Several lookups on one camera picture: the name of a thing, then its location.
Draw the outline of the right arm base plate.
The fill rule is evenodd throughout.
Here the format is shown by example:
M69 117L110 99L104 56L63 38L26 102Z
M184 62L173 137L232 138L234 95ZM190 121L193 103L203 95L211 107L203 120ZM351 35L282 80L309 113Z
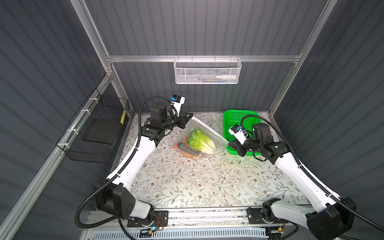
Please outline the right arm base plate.
M265 207L249 207L246 209L247 217L250 224L283 224L288 221L276 218L272 211Z

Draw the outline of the toy orange carrot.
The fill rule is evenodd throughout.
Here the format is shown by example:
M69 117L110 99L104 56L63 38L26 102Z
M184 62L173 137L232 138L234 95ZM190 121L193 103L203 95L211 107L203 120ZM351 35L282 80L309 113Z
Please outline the toy orange carrot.
M177 144L175 144L173 146L173 148L177 149L177 148L185 148L185 147L187 147L188 146L187 143L186 143L187 139L188 139L188 137L183 138L182 141L178 142Z

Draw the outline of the clear zip top bag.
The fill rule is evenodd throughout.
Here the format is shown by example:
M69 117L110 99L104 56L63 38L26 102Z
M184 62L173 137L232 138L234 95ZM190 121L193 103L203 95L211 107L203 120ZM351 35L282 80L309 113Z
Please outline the clear zip top bag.
M228 141L196 117L186 126L186 133L176 142L173 149L190 160L200 160L225 150Z

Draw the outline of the toy dark eggplant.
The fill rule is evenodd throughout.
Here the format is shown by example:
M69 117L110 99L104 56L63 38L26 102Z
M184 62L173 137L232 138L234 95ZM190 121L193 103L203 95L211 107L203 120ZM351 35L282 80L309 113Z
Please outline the toy dark eggplant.
M178 148L181 152L186 152L186 153L189 153L191 155L195 155L195 156L202 156L205 157L207 154L203 153L203 152L200 152L198 150L193 150L191 147L187 146L185 148Z

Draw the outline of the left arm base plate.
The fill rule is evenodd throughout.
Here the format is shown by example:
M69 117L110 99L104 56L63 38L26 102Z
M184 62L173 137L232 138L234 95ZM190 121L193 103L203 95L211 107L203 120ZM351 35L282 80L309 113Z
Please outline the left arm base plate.
M169 211L150 211L145 219L130 218L128 219L128 228L141 228L141 227L166 227L168 225Z

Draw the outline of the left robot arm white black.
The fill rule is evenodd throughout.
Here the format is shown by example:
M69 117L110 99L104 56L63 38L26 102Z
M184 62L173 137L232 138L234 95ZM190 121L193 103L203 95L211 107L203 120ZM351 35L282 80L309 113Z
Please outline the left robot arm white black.
M97 208L120 219L139 218L153 220L154 207L131 194L131 184L144 161L165 137L167 130L184 129L193 114L181 111L185 97L174 95L168 103L156 102L150 108L150 119L139 124L135 145L124 160L111 172L105 181L100 181L101 190L96 193Z

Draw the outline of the yellow tag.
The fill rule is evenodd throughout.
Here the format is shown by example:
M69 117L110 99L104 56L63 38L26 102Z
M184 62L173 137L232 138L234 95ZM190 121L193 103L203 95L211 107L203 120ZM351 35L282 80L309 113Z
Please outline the yellow tag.
M123 113L122 113L120 124L122 124L122 125L124 124L125 117L126 117L126 110L124 110Z

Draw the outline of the white marker pen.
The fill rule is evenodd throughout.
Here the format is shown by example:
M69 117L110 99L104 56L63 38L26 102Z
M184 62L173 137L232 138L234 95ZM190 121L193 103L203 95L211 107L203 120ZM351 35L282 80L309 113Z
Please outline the white marker pen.
M216 79L225 80L225 81L235 81L237 79L236 75L218 75L215 76Z

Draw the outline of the white ribbed vent panel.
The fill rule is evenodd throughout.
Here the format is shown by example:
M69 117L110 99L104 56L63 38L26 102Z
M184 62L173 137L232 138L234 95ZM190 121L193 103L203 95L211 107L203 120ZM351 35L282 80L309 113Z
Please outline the white ribbed vent panel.
M165 229L149 237L141 236L139 230L128 230L135 240L254 240L268 239L262 228L201 228L201 229Z

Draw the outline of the toy napa cabbage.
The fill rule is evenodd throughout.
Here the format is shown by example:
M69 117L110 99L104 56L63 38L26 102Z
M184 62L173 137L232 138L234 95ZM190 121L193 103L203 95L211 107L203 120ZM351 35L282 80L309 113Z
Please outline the toy napa cabbage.
M201 130L193 130L186 141L187 145L194 150L205 154L214 154L216 151L215 143Z

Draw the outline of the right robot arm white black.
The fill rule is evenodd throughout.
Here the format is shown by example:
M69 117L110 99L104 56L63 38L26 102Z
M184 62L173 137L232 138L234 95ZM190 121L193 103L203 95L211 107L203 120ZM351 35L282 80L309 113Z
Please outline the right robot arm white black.
M253 134L235 124L228 131L235 137L229 143L238 155L260 153L271 164L282 170L309 200L310 207L289 204L281 198L272 198L263 203L262 218L266 223L284 219L308 229L318 240L333 240L349 231L354 223L356 204L341 197L324 185L294 155L285 140L274 141L270 126L254 124Z

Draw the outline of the black flat pad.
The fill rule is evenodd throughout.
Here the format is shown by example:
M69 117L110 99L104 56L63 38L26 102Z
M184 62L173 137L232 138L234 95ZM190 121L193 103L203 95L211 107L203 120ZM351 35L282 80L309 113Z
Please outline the black flat pad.
M82 140L93 143L109 144L117 134L118 121L94 119L84 133Z

